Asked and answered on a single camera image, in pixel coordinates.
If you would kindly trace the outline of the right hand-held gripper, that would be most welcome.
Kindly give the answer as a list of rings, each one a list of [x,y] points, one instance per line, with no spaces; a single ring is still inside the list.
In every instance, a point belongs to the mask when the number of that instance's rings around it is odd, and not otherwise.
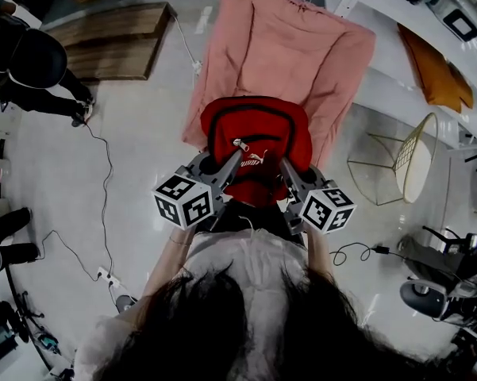
[[[289,191],[287,208],[283,213],[290,233],[302,232],[306,223],[320,233],[343,229],[356,204],[331,179],[326,179],[313,165],[298,173],[283,157],[279,164],[283,181]]]

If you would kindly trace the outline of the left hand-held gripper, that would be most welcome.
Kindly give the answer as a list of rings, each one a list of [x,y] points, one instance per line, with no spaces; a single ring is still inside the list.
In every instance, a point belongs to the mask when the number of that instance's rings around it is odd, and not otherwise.
[[[225,188],[233,182],[243,155],[238,149],[219,166],[209,152],[204,152],[180,166],[152,190],[160,216],[180,229],[189,229],[207,218],[215,225],[225,208]]]

